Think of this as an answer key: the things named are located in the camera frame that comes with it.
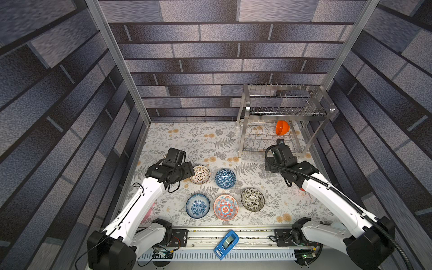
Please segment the white lattice pattern bowl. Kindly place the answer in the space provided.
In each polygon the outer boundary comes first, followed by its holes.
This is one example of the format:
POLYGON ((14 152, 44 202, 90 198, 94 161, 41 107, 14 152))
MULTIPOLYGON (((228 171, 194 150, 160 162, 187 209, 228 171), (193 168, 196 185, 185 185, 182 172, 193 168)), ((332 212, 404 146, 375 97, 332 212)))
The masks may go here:
POLYGON ((195 174, 190 177, 190 180, 196 185, 205 184, 210 179, 210 170, 206 166, 197 165, 193 171, 195 174))

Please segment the orange bowl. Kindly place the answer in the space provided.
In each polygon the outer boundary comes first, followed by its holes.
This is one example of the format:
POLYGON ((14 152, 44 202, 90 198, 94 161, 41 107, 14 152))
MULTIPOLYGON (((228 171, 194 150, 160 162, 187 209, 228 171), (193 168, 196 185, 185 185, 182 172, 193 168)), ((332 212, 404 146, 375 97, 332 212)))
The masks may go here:
POLYGON ((284 136, 290 131, 290 125, 285 120, 279 120, 276 124, 275 133, 277 136, 284 136))

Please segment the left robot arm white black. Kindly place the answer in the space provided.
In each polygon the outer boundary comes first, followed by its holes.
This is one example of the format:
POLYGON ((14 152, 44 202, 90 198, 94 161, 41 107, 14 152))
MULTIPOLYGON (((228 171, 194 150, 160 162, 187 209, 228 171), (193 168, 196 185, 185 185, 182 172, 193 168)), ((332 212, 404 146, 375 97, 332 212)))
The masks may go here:
POLYGON ((88 238, 87 269, 131 270, 138 257, 151 247, 169 243, 172 224, 166 220, 157 219, 143 231, 138 228, 158 197, 194 174, 185 151, 170 148, 166 158, 147 169, 145 178, 136 184, 137 192, 120 214, 88 238))

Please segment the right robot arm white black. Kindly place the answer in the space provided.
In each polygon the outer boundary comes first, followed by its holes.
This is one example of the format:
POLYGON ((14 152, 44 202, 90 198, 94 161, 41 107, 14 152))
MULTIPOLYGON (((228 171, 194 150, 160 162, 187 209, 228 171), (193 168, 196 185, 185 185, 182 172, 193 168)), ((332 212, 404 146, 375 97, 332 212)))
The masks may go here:
POLYGON ((296 185, 328 208, 344 226, 338 229, 301 218, 290 231, 289 240, 301 246, 318 243, 336 249, 363 270, 375 270, 394 251, 401 248, 394 238, 395 224, 386 217, 378 218, 363 209, 332 185, 320 171, 308 162, 299 163, 283 140, 268 147, 265 169, 280 173, 288 186, 296 185))

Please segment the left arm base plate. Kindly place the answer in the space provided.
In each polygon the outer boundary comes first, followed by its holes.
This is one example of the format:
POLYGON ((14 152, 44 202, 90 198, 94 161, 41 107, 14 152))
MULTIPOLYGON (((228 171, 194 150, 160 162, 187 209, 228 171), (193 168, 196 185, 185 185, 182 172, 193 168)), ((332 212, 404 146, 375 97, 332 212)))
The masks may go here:
POLYGON ((187 246, 188 233, 189 231, 187 229, 174 229, 172 231, 172 238, 166 247, 185 248, 187 246))

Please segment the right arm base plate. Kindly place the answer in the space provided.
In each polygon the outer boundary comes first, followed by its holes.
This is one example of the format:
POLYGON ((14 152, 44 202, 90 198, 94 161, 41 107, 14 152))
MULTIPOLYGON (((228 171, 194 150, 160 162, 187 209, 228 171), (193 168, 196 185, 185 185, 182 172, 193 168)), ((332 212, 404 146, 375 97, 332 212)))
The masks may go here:
POLYGON ((275 229, 274 235, 270 235, 269 239, 276 243, 278 247, 306 246, 315 248, 320 246, 320 243, 306 240, 300 229, 275 229))

